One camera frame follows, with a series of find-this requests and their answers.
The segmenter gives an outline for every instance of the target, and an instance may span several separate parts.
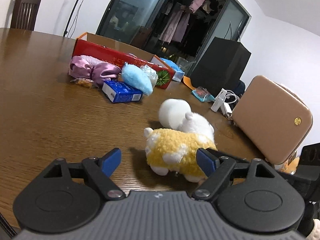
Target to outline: glass sliding door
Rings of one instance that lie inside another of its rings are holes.
[[[102,19],[98,35],[130,44],[141,26],[145,26],[155,8],[164,0],[115,0]]]
[[[214,37],[237,41],[248,20],[247,12],[235,0],[228,0],[198,52],[196,63],[199,62]],[[189,70],[188,76],[196,67],[196,63]]]

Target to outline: green fruit picture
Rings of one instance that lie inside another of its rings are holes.
[[[160,70],[157,72],[158,80],[156,86],[162,86],[170,81],[170,74],[167,70]]]

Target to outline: ceiling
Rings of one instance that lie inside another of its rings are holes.
[[[255,0],[266,16],[320,36],[320,0]]]

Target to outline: blue tissue package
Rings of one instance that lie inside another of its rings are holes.
[[[121,81],[105,81],[102,91],[112,103],[138,102],[142,98],[142,91]]]
[[[151,81],[139,67],[125,63],[121,71],[121,77],[125,83],[141,90],[145,95],[152,94]]]
[[[181,70],[181,68],[178,67],[177,64],[175,64],[173,61],[161,58],[165,63],[167,63],[176,73],[174,74],[172,80],[181,82],[184,76],[184,72]]]

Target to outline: beige suitcase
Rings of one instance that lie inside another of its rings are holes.
[[[251,81],[232,118],[271,164],[294,154],[313,123],[310,110],[294,93],[264,76]]]

